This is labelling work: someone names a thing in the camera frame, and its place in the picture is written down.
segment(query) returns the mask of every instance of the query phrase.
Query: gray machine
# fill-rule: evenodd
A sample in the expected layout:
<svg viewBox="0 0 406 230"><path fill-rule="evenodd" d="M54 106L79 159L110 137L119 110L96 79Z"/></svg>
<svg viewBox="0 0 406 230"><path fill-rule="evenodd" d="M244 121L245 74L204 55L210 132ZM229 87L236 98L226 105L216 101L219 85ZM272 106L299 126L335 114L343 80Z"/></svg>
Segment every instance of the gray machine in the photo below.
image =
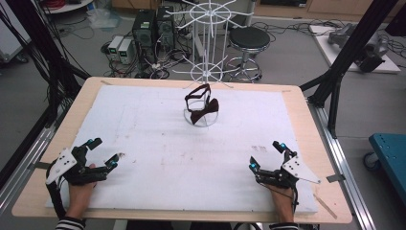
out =
<svg viewBox="0 0 406 230"><path fill-rule="evenodd" d="M343 48L355 27L355 25L349 23L343 29L330 33L327 42L331 45L337 44L340 48ZM358 65L362 72L369 73L385 62L382 57L388 50L388 40L374 33L361 53L358 54L354 63Z"/></svg>

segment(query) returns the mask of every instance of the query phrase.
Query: wooden table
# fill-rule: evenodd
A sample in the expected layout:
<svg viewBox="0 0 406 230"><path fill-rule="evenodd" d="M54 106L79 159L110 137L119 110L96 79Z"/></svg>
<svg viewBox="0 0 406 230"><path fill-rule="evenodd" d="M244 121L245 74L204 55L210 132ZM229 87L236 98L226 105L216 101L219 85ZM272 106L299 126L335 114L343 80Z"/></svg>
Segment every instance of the wooden table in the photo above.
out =
<svg viewBox="0 0 406 230"><path fill-rule="evenodd" d="M183 80L134 80L91 78L86 81L71 109L67 113L56 135L41 158L41 162L51 163L63 148L71 147L81 124L88 113L99 89L103 85L136 85L154 87L185 87L190 81ZM347 223L352 220L350 209L338 182L329 183L327 176L333 175L322 139L307 107L305 97L297 86L230 83L234 89L266 92L282 92L290 122L293 126L297 143L304 153L304 161L319 176L322 183L312 184L313 194L318 205L316 214L296 214L297 222L309 223ZM212 89L229 89L224 84L212 85ZM12 213L18 217L55 217L52 208L46 208L48 191L45 187L45 170L35 169L22 194L14 204ZM210 211L153 211L153 210L111 210L90 209L85 214L95 219L170 219L170 220L209 220L272 222L277 215L268 212L210 212Z"/></svg>

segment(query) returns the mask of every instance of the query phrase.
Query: striped sleeve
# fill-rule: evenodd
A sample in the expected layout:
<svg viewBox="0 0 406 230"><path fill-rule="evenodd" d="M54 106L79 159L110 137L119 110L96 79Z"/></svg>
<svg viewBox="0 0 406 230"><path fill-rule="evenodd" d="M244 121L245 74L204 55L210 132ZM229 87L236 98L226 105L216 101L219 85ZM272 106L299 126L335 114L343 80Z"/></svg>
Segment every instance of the striped sleeve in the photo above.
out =
<svg viewBox="0 0 406 230"><path fill-rule="evenodd" d="M84 220L77 218L61 218L57 223L56 230L84 230Z"/></svg>
<svg viewBox="0 0 406 230"><path fill-rule="evenodd" d="M271 230L299 230L298 224L293 222L271 224L269 228Z"/></svg>

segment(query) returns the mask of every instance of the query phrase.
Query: stool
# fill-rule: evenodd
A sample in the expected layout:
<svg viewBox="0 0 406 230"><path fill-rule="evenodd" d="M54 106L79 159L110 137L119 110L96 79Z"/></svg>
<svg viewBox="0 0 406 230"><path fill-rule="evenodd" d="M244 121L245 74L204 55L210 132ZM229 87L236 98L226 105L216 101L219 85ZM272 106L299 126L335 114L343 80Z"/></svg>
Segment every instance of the stool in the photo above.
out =
<svg viewBox="0 0 406 230"><path fill-rule="evenodd" d="M234 57L226 63L226 70L230 74L231 79L247 79L254 83L254 80L259 80L262 78L262 72L258 64L249 55L256 55L269 47L270 37L267 32L254 28L237 28L230 31L229 42L230 45L243 52L242 57ZM240 60L240 63L235 65L236 60Z"/></svg>

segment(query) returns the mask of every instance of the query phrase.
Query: black metal post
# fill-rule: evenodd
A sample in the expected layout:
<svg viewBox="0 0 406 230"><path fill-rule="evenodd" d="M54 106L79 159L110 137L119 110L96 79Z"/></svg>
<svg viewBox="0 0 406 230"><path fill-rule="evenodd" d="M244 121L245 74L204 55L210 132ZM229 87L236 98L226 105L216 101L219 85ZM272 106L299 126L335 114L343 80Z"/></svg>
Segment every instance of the black metal post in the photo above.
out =
<svg viewBox="0 0 406 230"><path fill-rule="evenodd" d="M330 111L328 114L328 130L333 138L337 138L335 124L337 120L341 81L353 61L358 54L360 54L396 3L397 0L372 1L370 7L361 18L361 21L352 32L351 37L344 45L331 67L319 78L300 86L302 91L305 91L320 84L316 89L316 92L308 98L308 101L311 104L315 104L319 107L324 106L326 99L331 94Z"/></svg>

